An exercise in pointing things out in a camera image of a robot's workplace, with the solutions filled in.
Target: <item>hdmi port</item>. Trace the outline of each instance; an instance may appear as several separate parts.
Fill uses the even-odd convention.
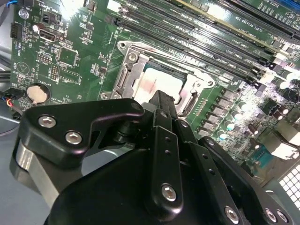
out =
[[[39,31],[39,36],[42,39],[48,40],[48,41],[55,41],[56,36],[45,29]]]

